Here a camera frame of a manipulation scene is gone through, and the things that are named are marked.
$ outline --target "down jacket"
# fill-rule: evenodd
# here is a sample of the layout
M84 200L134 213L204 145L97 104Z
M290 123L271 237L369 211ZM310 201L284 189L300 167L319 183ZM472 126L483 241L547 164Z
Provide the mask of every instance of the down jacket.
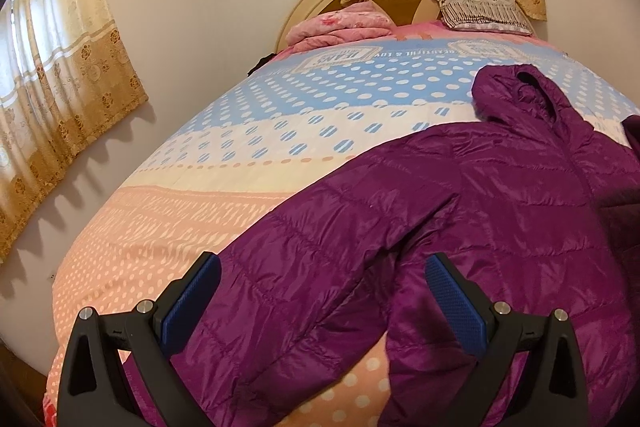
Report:
M533 66L485 67L472 93L482 122L382 144L220 253L220 289L172 358L218 427L273 426L385 330L391 398L379 425L434 424L474 367L424 281L439 251L494 301L540 315L565 309L593 426L620 407L638 379L631 293L640 280L630 278L640 273L622 268L638 265L624 259L637 248L614 254L599 201L640 186L638 158L595 132ZM624 221L621 205L606 215ZM523 363L514 361L485 425L504 414ZM160 425L131 360L126 371Z

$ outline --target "metal screw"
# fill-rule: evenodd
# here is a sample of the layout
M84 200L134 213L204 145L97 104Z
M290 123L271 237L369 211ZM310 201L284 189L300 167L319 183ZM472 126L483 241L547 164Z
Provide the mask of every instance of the metal screw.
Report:
M508 315L511 313L511 306L504 301L498 301L494 304L494 310L500 315Z
M94 311L87 307L87 308L82 308L80 310L80 313L78 314L78 317L80 317L82 320L87 320L89 317L91 317L91 315L94 314Z
M556 317L556 319L558 319L561 322L564 322L569 318L569 315L567 314L567 312L560 308L554 311L554 316Z
M136 309L137 311L139 311L140 313L148 313L149 311L151 311L154 308L154 302L153 301L140 301L137 305L136 305Z

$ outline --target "pillow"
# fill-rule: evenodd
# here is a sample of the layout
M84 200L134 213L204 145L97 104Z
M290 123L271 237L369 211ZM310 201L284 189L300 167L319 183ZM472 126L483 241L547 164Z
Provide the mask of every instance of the pillow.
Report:
M533 28L516 0L436 0L452 30L531 35Z

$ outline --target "bedspread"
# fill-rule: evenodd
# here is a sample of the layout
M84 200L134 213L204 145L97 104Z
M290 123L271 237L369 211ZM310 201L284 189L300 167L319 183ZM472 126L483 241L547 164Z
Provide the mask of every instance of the bedspread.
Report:
M212 102L156 150L82 231L53 288L60 350L47 384L54 423L66 341L78 310L131 309L156 298L204 250L219 252L290 195L382 142L475 121L471 85L488 64L531 63L580 114L626 144L639 110L596 74L532 38L397 28L271 62ZM291 425L372 427L388 398L385 338Z

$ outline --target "folded pink blanket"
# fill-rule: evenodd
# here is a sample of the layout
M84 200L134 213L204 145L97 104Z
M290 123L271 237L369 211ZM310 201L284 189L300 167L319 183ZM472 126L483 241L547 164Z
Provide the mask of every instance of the folded pink blanket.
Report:
M308 37L291 48L291 54L302 53L314 50L316 48L324 48L326 46L335 46L336 44L344 44L345 42L362 41L364 39L375 39L377 37L385 37L391 35L392 31L388 28L348 28L344 30L336 30L327 35L317 35Z
M317 17L313 17L312 19L296 24L287 35L287 44L289 46L293 46L308 38L327 35L332 35L341 39L337 42L329 39L328 42L330 43L322 44L323 46L331 46L334 43L341 44L342 42L353 42L356 40L373 38L372 36L370 36L372 32L347 32L336 35L334 34L334 32L336 31L375 28L378 30L375 36L381 37L385 35L391 35L391 30L395 27L396 25L391 20L391 17L389 17L389 15L384 13L372 1L366 1L353 4L343 10L323 13L322 15L318 15ZM308 46L312 47L308 47L308 49L321 47L316 44L309 43Z

